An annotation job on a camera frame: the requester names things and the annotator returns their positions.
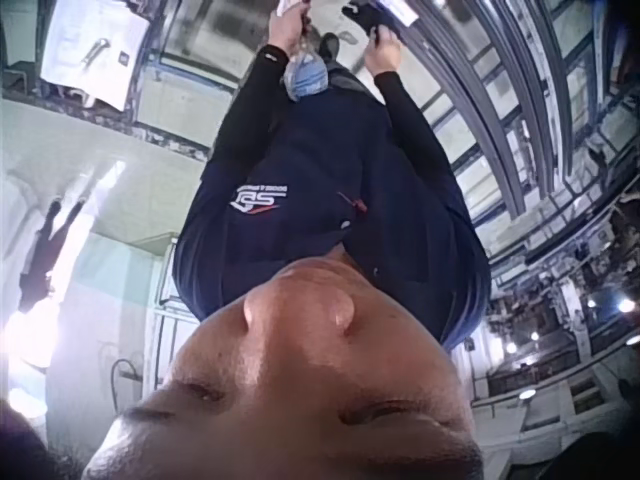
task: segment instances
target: white paper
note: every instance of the white paper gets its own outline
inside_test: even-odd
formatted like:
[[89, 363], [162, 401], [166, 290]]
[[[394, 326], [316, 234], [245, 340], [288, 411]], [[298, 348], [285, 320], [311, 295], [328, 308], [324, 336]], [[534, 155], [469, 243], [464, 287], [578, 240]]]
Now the white paper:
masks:
[[280, 0], [280, 2], [278, 3], [278, 8], [276, 8], [276, 15], [281, 17], [284, 12], [289, 10], [297, 3], [300, 3], [301, 1], [302, 0]]
[[[57, 0], [40, 76], [78, 88], [120, 111], [149, 22], [112, 0]], [[82, 60], [100, 39], [110, 46], [93, 62]]]
[[418, 19], [418, 14], [404, 0], [378, 0], [405, 27], [410, 27]]

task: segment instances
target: skin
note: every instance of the skin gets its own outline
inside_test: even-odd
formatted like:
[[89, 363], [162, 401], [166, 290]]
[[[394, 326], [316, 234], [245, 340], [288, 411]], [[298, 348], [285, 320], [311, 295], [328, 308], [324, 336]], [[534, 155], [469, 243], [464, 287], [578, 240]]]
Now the skin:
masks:
[[[308, 9], [272, 16], [269, 43], [295, 52]], [[367, 66], [395, 71], [378, 35]], [[481, 478], [472, 428], [448, 355], [338, 245], [203, 322], [84, 478]]]

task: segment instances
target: black sleeve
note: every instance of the black sleeve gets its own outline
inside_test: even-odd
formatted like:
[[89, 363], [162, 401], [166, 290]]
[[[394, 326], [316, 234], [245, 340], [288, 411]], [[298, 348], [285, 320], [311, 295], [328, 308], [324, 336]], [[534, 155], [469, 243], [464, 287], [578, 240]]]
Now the black sleeve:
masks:
[[377, 75], [374, 82], [387, 105], [393, 133], [416, 174], [442, 201], [470, 222], [469, 211], [442, 145], [411, 99], [396, 72]]
[[225, 116], [211, 156], [248, 173], [264, 156], [280, 79], [289, 62], [278, 47], [266, 45], [256, 56], [245, 84]]

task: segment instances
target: nose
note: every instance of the nose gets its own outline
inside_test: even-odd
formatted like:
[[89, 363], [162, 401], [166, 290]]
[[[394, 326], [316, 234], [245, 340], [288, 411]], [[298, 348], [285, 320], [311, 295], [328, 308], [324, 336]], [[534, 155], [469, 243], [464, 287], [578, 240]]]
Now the nose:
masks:
[[322, 362], [346, 343], [354, 320], [351, 296], [331, 281], [296, 275], [272, 279], [252, 290], [244, 302], [247, 340], [252, 356], [268, 358], [303, 353]]

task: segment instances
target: navy jacket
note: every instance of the navy jacket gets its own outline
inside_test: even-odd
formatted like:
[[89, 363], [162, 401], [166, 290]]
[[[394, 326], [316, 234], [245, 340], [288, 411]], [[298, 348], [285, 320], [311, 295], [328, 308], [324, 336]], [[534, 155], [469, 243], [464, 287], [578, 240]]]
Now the navy jacket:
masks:
[[395, 73], [272, 121], [287, 63], [264, 47], [221, 126], [178, 240], [174, 279], [200, 320], [286, 264], [343, 243], [447, 349], [477, 326], [487, 258], [446, 155]]

